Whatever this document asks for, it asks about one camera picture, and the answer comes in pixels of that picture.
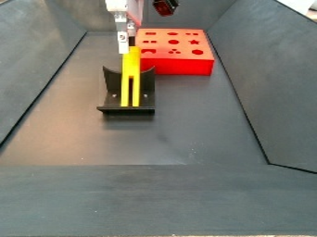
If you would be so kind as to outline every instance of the red shape sorter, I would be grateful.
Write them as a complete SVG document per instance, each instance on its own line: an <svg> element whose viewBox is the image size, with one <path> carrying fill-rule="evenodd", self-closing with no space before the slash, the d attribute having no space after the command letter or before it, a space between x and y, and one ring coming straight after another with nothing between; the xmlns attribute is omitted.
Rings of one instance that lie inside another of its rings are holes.
<svg viewBox="0 0 317 237"><path fill-rule="evenodd" d="M141 70L155 66L156 74L209 75L213 56L203 30L139 29Z"/></svg>

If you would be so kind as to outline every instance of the black holder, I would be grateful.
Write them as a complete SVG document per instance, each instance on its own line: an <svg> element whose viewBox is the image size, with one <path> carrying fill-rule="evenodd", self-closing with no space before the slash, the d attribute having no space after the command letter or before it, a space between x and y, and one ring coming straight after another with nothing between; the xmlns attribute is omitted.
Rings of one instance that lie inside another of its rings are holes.
<svg viewBox="0 0 317 237"><path fill-rule="evenodd" d="M96 109L105 114L153 114L155 113L155 68L140 75L140 105L132 106L132 86L128 90L128 106L121 106L121 73L102 67L106 85L104 105Z"/></svg>

